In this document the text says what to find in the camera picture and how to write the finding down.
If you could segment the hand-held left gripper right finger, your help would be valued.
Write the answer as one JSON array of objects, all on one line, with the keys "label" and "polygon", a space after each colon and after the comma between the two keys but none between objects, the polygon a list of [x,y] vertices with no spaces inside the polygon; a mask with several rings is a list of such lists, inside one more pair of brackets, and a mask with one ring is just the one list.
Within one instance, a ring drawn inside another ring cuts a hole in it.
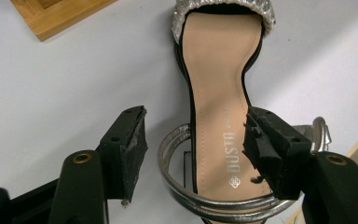
[{"label": "hand-held left gripper right finger", "polygon": [[273,112],[249,107],[243,154],[280,200],[296,200],[312,142]]}]

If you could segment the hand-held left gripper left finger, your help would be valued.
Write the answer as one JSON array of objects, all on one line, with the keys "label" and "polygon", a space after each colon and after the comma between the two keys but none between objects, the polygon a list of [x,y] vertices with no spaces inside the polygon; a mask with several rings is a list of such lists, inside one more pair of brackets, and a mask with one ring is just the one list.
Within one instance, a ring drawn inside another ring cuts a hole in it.
[{"label": "hand-held left gripper left finger", "polygon": [[105,133],[97,147],[103,167],[105,196],[131,203],[141,166],[148,149],[145,139],[146,109],[125,109]]}]

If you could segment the silver strap high-heel sandal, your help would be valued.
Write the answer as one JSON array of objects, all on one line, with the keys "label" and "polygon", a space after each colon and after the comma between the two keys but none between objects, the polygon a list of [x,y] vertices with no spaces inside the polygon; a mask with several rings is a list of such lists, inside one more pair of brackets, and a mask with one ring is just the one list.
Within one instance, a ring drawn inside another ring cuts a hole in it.
[{"label": "silver strap high-heel sandal", "polygon": [[269,143],[254,138],[244,76],[274,24],[269,0],[176,1],[172,34],[191,119],[163,139],[158,166],[169,193],[204,224],[265,224],[291,206],[242,153]]}]

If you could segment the wooden tray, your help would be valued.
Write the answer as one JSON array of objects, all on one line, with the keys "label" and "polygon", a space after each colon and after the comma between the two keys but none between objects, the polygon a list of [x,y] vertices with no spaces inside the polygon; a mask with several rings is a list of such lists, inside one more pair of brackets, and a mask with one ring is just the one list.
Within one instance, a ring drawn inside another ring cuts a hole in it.
[{"label": "wooden tray", "polygon": [[10,0],[40,41],[59,32],[117,0]]}]

